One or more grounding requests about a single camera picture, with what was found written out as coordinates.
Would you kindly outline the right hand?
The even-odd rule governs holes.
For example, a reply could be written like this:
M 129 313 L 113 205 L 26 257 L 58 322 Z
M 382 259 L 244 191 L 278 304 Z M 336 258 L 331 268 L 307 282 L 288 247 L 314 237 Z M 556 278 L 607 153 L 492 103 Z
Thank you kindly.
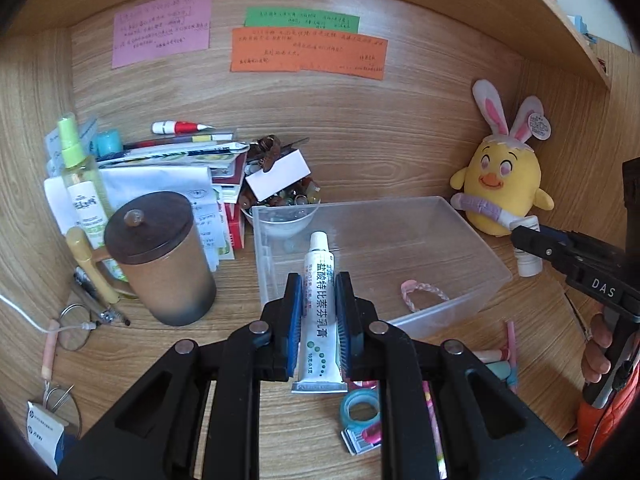
M 591 319 L 590 330 L 591 338 L 582 354 L 582 376 L 588 384 L 597 384 L 611 369 L 611 362 L 604 354 L 612 344 L 613 333 L 606 325 L 602 313 Z

